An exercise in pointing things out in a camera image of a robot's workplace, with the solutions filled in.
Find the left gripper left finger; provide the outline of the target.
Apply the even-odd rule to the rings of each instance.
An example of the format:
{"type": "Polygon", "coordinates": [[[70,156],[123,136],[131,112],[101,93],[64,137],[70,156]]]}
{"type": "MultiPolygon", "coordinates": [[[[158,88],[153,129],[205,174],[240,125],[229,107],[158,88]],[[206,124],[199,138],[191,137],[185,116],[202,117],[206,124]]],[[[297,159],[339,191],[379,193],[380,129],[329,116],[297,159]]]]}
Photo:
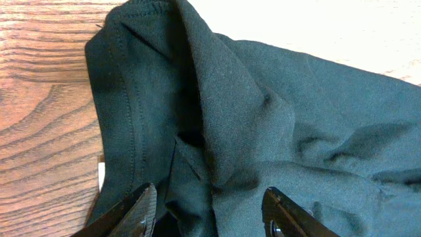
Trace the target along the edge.
{"type": "Polygon", "coordinates": [[[143,184],[72,237],[151,237],[156,208],[155,186],[143,184]]]}

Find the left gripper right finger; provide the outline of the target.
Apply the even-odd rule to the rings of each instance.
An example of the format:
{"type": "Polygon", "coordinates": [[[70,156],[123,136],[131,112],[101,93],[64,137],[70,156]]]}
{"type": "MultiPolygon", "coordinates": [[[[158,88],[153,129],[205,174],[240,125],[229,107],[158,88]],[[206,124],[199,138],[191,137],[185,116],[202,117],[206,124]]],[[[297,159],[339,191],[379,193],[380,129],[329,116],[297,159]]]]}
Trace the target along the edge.
{"type": "Polygon", "coordinates": [[[266,189],[261,210],[266,237],[339,237],[275,187],[266,189]]]}

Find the black t-shirt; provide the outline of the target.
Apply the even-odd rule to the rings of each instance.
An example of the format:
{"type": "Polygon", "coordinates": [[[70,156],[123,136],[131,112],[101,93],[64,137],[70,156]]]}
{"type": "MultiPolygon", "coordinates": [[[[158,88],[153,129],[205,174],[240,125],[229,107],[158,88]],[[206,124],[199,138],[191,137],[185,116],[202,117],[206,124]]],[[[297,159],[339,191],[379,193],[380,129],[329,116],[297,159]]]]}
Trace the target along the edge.
{"type": "Polygon", "coordinates": [[[158,236],[263,236],[274,186],[340,236],[420,235],[420,88],[128,1],[86,44],[105,155],[97,220],[157,187],[158,236]]]}

